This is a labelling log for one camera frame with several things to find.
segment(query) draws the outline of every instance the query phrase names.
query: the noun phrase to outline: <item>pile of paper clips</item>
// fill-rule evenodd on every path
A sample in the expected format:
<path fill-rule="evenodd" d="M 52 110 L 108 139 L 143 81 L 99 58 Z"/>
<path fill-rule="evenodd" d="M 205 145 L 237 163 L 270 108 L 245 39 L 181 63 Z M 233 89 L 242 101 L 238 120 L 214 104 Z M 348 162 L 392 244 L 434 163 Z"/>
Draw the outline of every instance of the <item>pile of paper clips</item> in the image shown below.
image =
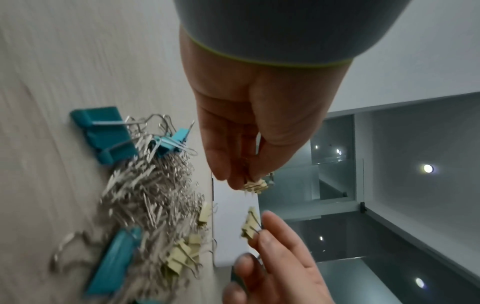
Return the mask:
<path fill-rule="evenodd" d="M 100 222 L 112 241 L 85 294 L 109 295 L 115 303 L 168 301 L 188 285 L 189 271 L 199 278 L 200 255 L 216 246 L 208 239 L 213 207 L 191 179 L 196 152 L 185 142 L 193 123 L 177 131 L 168 115 L 122 120 L 114 107 L 75 110 L 71 117 L 99 162 L 115 165 L 99 202 Z M 154 117 L 160 123 L 149 133 Z M 78 238 L 93 243 L 85 232 L 68 235 L 53 255 L 54 270 L 75 263 L 61 261 L 61 254 Z"/>

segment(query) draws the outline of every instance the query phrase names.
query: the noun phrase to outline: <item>gray sleeve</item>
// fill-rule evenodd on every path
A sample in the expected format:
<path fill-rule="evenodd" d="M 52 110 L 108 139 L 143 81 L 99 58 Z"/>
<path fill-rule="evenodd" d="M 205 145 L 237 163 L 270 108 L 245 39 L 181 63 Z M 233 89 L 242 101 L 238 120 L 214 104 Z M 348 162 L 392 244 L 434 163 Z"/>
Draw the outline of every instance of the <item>gray sleeve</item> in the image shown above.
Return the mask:
<path fill-rule="evenodd" d="M 410 0 L 175 0 L 187 34 L 212 52 L 279 66 L 351 60 Z"/>

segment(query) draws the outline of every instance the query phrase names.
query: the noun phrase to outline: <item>recessed light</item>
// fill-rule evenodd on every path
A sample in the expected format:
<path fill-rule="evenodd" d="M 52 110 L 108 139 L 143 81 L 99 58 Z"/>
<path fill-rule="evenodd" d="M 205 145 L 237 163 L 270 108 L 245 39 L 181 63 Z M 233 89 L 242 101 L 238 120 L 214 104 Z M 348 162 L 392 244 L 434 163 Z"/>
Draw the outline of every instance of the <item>recessed light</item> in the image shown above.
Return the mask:
<path fill-rule="evenodd" d="M 432 173 L 434 171 L 434 168 L 432 165 L 425 164 L 422 166 L 422 169 L 425 173 Z"/>
<path fill-rule="evenodd" d="M 415 283 L 416 283 L 420 288 L 425 288 L 425 283 L 424 283 L 424 281 L 423 281 L 421 278 L 417 277 L 417 278 L 415 279 Z"/>

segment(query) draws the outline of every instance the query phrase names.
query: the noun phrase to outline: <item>table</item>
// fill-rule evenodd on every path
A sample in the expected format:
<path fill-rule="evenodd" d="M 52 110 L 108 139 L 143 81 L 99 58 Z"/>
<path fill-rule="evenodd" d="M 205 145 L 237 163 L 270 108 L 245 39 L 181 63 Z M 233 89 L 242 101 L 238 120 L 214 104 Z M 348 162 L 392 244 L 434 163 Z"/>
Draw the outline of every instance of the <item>table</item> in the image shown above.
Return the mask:
<path fill-rule="evenodd" d="M 70 122 L 75 108 L 196 118 L 170 0 L 6 0 L 0 4 L 0 302 L 80 303 L 89 271 L 49 272 L 67 233 L 92 229 L 108 170 Z M 212 180 L 198 125 L 188 145 L 206 201 Z M 230 269 L 202 257 L 177 302 L 221 302 Z"/>

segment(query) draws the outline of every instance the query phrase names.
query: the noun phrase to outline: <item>person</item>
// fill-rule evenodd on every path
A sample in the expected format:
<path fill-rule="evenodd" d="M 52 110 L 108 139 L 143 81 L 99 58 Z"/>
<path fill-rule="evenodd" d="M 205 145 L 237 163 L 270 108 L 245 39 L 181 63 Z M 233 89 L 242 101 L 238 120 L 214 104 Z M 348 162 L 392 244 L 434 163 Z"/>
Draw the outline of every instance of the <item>person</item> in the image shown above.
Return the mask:
<path fill-rule="evenodd" d="M 175 0 L 208 165 L 232 189 L 282 167 L 320 127 L 353 59 L 409 0 Z M 271 212 L 224 303 L 333 303 L 306 246 Z"/>

